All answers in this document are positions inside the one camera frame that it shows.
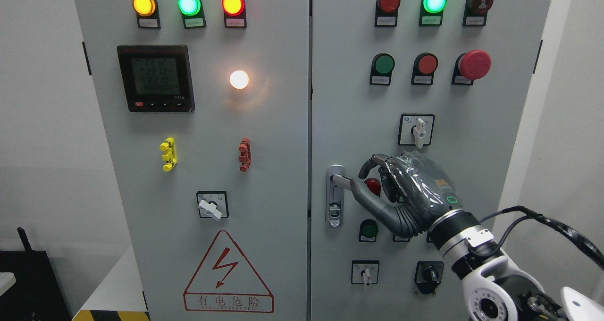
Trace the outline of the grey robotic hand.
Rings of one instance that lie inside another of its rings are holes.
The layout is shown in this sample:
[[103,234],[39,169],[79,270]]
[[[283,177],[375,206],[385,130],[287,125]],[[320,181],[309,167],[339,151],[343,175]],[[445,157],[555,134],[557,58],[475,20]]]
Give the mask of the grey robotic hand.
[[[376,166],[390,203],[375,196],[364,183]],[[350,179],[350,190],[377,221],[403,238],[416,237],[449,211],[461,209],[451,179],[436,162],[416,151],[399,157],[374,154],[358,177]]]

